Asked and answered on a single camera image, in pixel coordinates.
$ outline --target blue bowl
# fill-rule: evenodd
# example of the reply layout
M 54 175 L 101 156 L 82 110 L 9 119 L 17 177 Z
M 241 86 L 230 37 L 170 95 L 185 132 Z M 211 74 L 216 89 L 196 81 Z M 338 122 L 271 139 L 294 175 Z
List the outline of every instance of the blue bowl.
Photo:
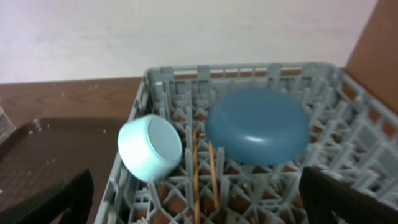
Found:
M 310 140 L 308 115 L 295 99 L 264 88 L 235 91 L 217 101 L 206 135 L 228 159 L 252 165 L 298 159 Z

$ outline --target dark tray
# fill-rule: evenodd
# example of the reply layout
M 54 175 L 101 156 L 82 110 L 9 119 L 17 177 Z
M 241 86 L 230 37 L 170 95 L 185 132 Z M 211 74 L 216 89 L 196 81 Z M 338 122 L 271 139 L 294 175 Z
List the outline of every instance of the dark tray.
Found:
M 45 118 L 16 129 L 0 145 L 0 211 L 89 168 L 93 223 L 118 151 L 125 119 Z

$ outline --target wooden chopstick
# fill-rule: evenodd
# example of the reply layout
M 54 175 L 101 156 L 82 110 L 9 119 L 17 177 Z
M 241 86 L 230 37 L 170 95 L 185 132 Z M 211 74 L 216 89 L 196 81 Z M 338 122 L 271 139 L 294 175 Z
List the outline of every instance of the wooden chopstick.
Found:
M 211 142 L 209 142 L 209 156 L 210 156 L 210 166 L 211 166 L 211 181 L 212 181 L 213 195 L 214 195 L 214 207 L 218 209 L 219 202 L 218 202 L 216 163 L 214 161 L 214 149 Z
M 195 223 L 200 224 L 199 170 L 196 128 L 193 128 L 193 177 L 193 189 L 195 191 Z

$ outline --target gray basket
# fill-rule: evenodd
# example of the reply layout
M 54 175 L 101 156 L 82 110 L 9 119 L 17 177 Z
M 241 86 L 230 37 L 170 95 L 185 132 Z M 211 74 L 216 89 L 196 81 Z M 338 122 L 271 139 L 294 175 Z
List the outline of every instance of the gray basket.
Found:
M 298 191 L 304 166 L 316 166 L 398 208 L 397 116 L 339 68 L 327 63 L 160 67 L 146 71 L 129 121 L 149 113 L 169 120 L 182 137 L 184 159 L 164 181 L 143 184 L 118 154 L 95 222 L 193 223 L 193 127 L 204 132 L 209 107 L 250 86 L 301 102 L 310 116 L 311 143 L 301 159 L 265 167 L 228 160 L 223 149 L 216 150 L 220 209 L 202 209 L 202 223 L 219 223 L 221 214 L 227 223 L 308 223 Z M 200 196 L 212 204 L 208 144 L 201 138 L 197 144 Z

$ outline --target wooden table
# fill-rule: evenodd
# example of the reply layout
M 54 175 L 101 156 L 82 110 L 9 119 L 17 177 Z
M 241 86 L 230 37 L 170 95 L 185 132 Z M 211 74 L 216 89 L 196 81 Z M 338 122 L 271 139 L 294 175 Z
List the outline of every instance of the wooden table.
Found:
M 19 127 L 35 118 L 128 118 L 141 78 L 0 85 L 0 105 Z

